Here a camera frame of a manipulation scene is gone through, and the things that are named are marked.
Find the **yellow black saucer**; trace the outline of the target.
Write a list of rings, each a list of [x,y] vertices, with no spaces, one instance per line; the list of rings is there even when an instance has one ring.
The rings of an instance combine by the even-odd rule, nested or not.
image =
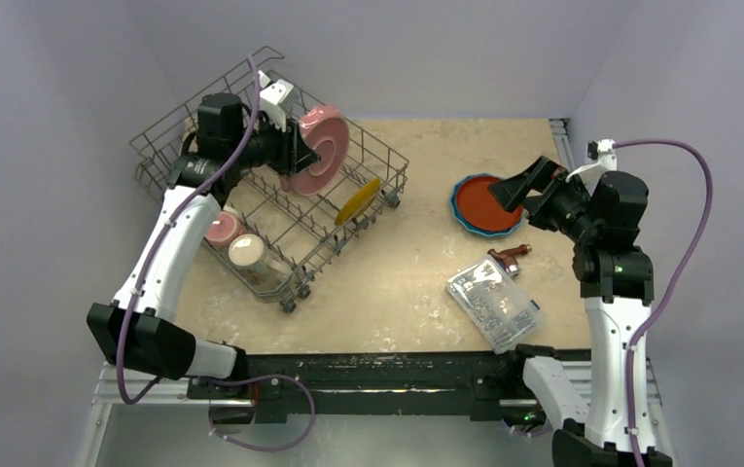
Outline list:
[[[374,178],[359,189],[339,210],[334,224],[342,226],[352,218],[362,215],[374,202],[380,190],[380,185],[380,179]]]

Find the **pink mug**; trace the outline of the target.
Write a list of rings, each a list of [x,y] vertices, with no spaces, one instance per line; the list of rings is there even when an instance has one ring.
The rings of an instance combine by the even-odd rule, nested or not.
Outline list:
[[[204,239],[214,250],[227,251],[236,239],[247,233],[242,215],[236,210],[223,209],[209,226]]]

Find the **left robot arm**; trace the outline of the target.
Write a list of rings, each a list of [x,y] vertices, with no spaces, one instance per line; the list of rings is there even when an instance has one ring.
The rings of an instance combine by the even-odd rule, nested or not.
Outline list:
[[[202,98],[143,253],[112,301],[92,305],[87,316],[99,348],[120,376],[134,370],[168,379],[211,378],[227,398],[246,391],[245,351],[176,326],[177,302],[197,249],[244,171],[268,166],[289,185],[322,165],[314,148],[324,110],[295,119],[266,98],[255,106],[227,92]]]

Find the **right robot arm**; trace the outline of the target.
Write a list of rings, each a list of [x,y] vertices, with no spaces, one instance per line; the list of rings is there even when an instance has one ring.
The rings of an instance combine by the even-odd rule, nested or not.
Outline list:
[[[537,398],[553,430],[556,466],[670,466],[650,419],[643,339],[653,317],[654,267],[636,245],[649,189],[606,170],[589,190],[578,174],[539,157],[489,193],[506,211],[524,208],[530,226],[573,244],[590,333],[590,397],[566,377],[552,349],[530,350],[505,370],[512,393]]]

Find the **pink dotted plate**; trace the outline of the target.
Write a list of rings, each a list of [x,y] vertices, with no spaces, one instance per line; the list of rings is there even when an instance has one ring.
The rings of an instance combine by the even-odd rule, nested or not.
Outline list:
[[[318,105],[299,119],[302,141],[318,160],[301,172],[278,177],[281,189],[301,196],[321,193],[342,167],[348,151],[349,128],[334,105]]]

